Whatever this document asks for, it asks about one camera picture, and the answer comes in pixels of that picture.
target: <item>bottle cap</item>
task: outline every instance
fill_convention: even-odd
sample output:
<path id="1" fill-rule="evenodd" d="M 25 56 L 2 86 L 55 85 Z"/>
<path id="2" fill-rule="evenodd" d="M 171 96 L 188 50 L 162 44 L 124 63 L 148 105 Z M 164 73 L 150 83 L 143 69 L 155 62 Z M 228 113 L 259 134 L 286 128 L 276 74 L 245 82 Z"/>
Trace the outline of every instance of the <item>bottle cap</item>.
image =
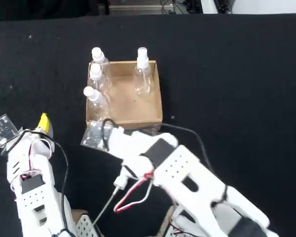
<path id="1" fill-rule="evenodd" d="M 137 67 L 140 69 L 146 69 L 148 66 L 149 66 L 149 59 L 147 55 L 147 49 L 141 47 L 138 49 Z"/>
<path id="2" fill-rule="evenodd" d="M 93 58 L 94 62 L 96 62 L 96 63 L 103 63 L 104 62 L 105 56 L 99 47 L 93 48 L 91 53 L 92 53 L 92 58 Z"/>
<path id="3" fill-rule="evenodd" d="M 90 86 L 87 86 L 83 90 L 83 94 L 93 103 L 99 103 L 102 101 L 102 94 Z"/>
<path id="4" fill-rule="evenodd" d="M 90 67 L 90 77 L 92 80 L 99 80 L 102 77 L 102 70 L 100 64 L 92 63 Z"/>

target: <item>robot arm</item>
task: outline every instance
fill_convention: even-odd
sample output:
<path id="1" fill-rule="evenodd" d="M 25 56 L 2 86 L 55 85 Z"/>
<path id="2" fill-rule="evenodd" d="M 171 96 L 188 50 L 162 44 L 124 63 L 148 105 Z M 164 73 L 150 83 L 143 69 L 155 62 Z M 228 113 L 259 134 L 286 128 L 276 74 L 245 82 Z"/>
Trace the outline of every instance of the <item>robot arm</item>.
<path id="1" fill-rule="evenodd" d="M 224 203 L 241 214 L 242 221 L 236 223 L 233 236 L 251 237 L 243 233 L 243 228 L 258 228 L 261 237 L 276 237 L 267 228 L 268 217 L 240 194 L 235 188 L 226 186 L 218 177 L 203 166 L 199 158 L 177 139 L 162 133 L 150 136 L 140 131 L 131 134 L 122 127 L 105 126 L 104 132 L 109 150 L 106 150 L 101 137 L 101 123 L 92 122 L 86 130 L 82 145 L 107 151 L 123 160 L 121 174 L 114 185 L 124 189 L 128 178 L 141 178 L 154 170 L 153 184 L 163 188 L 196 222 L 198 230 L 207 237 L 227 237 L 211 208 L 212 203 Z M 197 186 L 197 191 L 190 190 L 184 184 L 190 179 Z"/>
<path id="2" fill-rule="evenodd" d="M 17 131 L 6 115 L 0 118 L 0 148 L 8 153 L 7 180 L 15 194 L 23 237 L 70 236 L 62 217 L 61 194 L 54 188 L 55 180 L 49 159 L 54 143 L 41 135 L 52 137 L 52 127 L 43 114 L 38 127 Z M 76 236 L 71 208 L 64 197 L 68 230 Z"/>

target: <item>yellow object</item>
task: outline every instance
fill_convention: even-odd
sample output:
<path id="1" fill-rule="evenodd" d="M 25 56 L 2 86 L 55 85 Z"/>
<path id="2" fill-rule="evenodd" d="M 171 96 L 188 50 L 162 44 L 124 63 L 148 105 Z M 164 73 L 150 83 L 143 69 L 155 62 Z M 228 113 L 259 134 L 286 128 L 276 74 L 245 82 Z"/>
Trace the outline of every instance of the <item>yellow object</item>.
<path id="1" fill-rule="evenodd" d="M 41 127 L 46 134 L 49 132 L 50 121 L 46 113 L 42 113 L 40 121 L 38 123 L 38 127 Z"/>

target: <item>black tablecloth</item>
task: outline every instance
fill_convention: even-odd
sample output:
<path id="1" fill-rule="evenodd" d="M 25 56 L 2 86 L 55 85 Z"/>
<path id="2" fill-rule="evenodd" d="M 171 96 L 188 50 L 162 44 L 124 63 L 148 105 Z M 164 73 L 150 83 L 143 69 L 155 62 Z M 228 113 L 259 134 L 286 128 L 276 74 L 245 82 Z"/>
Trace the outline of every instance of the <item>black tablecloth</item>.
<path id="1" fill-rule="evenodd" d="M 219 177 L 264 211 L 272 230 L 296 234 L 296 15 L 0 22 L 0 115 L 35 127 L 48 113 L 71 163 L 66 195 L 92 218 L 120 170 L 117 159 L 79 145 L 94 46 L 112 61 L 135 60 L 137 48 L 147 47 L 158 63 L 164 121 L 201 134 Z M 174 134 L 201 157 L 196 142 Z M 51 163 L 59 189 L 60 152 Z M 144 193 L 145 187 L 133 199 Z M 0 157 L 0 236 L 21 236 L 13 200 Z M 111 205 L 99 226 L 109 237 L 154 235 L 170 204 L 153 188 L 144 204 L 121 214 Z"/>

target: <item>clear plastic bottle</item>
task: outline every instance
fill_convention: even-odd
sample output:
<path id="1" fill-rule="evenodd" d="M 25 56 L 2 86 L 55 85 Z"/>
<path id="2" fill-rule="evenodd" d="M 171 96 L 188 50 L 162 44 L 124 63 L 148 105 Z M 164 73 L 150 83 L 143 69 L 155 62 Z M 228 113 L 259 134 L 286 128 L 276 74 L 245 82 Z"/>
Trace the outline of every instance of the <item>clear plastic bottle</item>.
<path id="1" fill-rule="evenodd" d="M 101 65 L 103 75 L 107 78 L 108 80 L 108 86 L 111 87 L 112 82 L 111 82 L 111 65 L 109 60 L 105 57 L 103 51 L 99 47 L 95 47 L 91 51 L 92 53 L 92 64 L 97 63 Z"/>
<path id="2" fill-rule="evenodd" d="M 138 49 L 137 64 L 133 71 L 135 91 L 139 96 L 147 95 L 153 91 L 151 67 L 146 48 Z"/>
<path id="3" fill-rule="evenodd" d="M 102 74 L 100 64 L 93 63 L 90 67 L 90 78 L 88 86 L 98 90 L 110 100 L 110 87 L 107 78 Z"/>
<path id="4" fill-rule="evenodd" d="M 88 112 L 92 120 L 103 121 L 111 117 L 109 104 L 104 95 L 90 86 L 83 90 L 83 94 L 88 97 Z"/>

